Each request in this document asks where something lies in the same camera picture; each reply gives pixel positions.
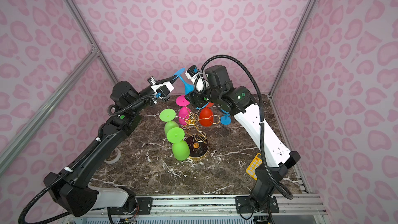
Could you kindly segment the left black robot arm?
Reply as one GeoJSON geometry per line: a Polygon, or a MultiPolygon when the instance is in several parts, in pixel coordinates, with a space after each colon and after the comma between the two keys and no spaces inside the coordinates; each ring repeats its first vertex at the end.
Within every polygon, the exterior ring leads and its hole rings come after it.
{"type": "Polygon", "coordinates": [[[154,106],[158,99],[168,100],[178,76],[163,80],[149,78],[149,86],[138,92],[127,81],[114,85],[108,108],[109,118],[98,129],[95,140],[66,168],[58,174],[49,173],[44,183],[53,184],[49,190],[52,199],[69,214],[81,217],[96,209],[112,208],[118,214],[137,210],[136,194],[127,187],[89,187],[95,172],[115,148],[128,138],[142,120],[140,111],[154,106]]]}

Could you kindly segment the blue wine glass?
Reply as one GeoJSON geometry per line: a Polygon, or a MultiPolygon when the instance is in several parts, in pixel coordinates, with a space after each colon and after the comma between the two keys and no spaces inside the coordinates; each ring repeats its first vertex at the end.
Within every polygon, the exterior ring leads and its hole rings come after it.
{"type": "Polygon", "coordinates": [[[192,83],[188,83],[186,82],[182,75],[185,72],[185,68],[181,68],[179,69],[177,72],[174,73],[174,75],[178,76],[178,78],[182,81],[182,83],[184,84],[184,94],[187,95],[189,94],[191,91],[194,90],[193,88],[193,84],[192,83]]]}
{"type": "Polygon", "coordinates": [[[219,110],[223,113],[223,116],[220,118],[220,123],[223,125],[229,125],[232,122],[230,113],[226,112],[222,109],[219,109],[219,110]]]}

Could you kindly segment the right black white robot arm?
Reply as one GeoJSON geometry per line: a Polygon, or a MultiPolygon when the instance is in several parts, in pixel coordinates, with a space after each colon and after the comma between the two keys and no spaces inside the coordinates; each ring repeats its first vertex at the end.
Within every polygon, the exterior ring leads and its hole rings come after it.
{"type": "Polygon", "coordinates": [[[194,78],[203,75],[198,81],[197,88],[200,93],[190,92],[186,99],[195,107],[203,107],[207,103],[213,103],[223,112],[233,116],[247,131],[251,139],[260,149],[261,161],[254,168],[257,178],[254,188],[249,193],[248,200],[237,208],[240,213],[270,210],[276,206],[272,195],[277,187],[280,187],[292,198],[292,193],[282,185],[281,180],[288,174],[300,160],[297,151],[291,151],[277,137],[264,119],[261,105],[255,97],[244,87],[234,87],[229,78],[228,71],[223,65],[215,65],[207,68],[203,73],[195,66],[194,78]]]}

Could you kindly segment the lime green wine glass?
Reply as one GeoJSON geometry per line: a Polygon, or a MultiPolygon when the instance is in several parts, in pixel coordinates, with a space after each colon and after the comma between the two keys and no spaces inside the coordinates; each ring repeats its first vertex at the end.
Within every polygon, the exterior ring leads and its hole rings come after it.
{"type": "Polygon", "coordinates": [[[190,148],[184,137],[185,132],[179,127],[170,129],[166,135],[167,140],[173,144],[172,152],[178,161],[184,161],[190,156],[190,148]]]}
{"type": "Polygon", "coordinates": [[[174,121],[175,117],[176,112],[171,108],[165,109],[160,113],[160,120],[165,122],[165,135],[167,135],[171,129],[179,127],[178,123],[174,121]]]}

